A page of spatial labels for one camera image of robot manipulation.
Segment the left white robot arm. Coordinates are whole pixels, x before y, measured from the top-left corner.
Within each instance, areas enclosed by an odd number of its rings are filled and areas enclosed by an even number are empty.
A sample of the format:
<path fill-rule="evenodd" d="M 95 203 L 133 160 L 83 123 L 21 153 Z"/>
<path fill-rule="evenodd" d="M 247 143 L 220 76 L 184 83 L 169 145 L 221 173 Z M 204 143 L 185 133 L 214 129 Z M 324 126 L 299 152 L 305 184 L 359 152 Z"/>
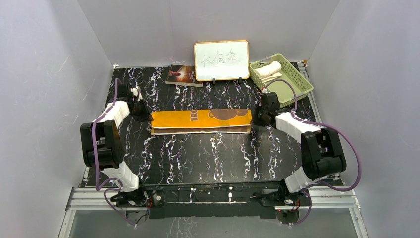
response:
<path fill-rule="evenodd" d="M 108 176 L 118 187 L 118 194 L 111 198 L 119 205 L 143 206 L 148 193 L 142 180 L 134 174 L 124 161 L 125 149 L 120 138 L 119 128 L 128 116 L 137 121 L 152 121 L 139 86 L 115 84 L 114 97 L 105 110 L 92 122 L 80 127 L 84 163 L 95 170 L 95 186 L 103 187 L 100 173 Z"/>

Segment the yellow bear towel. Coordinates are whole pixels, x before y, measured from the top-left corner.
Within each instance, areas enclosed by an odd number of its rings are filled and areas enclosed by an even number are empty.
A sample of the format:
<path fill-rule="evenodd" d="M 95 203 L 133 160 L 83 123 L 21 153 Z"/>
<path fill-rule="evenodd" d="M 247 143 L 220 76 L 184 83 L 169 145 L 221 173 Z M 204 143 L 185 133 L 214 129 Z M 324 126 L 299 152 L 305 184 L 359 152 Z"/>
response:
<path fill-rule="evenodd" d="M 249 109 L 207 109 L 160 111 L 152 113 L 152 135 L 231 133 L 249 134 L 252 113 Z"/>

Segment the white towel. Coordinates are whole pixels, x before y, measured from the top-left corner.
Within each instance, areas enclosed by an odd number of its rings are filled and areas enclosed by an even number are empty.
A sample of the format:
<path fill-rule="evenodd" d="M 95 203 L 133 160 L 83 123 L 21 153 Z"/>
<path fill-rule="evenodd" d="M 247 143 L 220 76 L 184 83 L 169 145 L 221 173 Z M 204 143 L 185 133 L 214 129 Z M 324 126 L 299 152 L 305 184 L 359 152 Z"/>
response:
<path fill-rule="evenodd" d="M 261 81 L 263 83 L 269 82 L 271 80 L 277 79 L 282 76 L 280 72 L 282 69 L 282 65 L 278 61 L 273 61 L 272 63 L 257 68 L 256 72 L 259 75 Z"/>

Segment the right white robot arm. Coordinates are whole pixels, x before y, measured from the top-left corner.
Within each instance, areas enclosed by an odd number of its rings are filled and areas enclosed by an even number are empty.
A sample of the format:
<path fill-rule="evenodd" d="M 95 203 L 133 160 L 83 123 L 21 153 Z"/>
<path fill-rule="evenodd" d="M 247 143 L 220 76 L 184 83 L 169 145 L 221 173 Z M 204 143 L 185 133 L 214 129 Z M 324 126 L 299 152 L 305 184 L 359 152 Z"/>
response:
<path fill-rule="evenodd" d="M 327 176 L 340 173 L 347 167 L 338 133 L 295 119 L 291 112 L 281 108 L 273 92 L 261 94 L 252 124 L 273 126 L 301 146 L 301 166 L 280 181 L 277 192 L 268 194 L 268 197 L 279 199 L 285 205 L 297 201 L 302 189 Z"/>

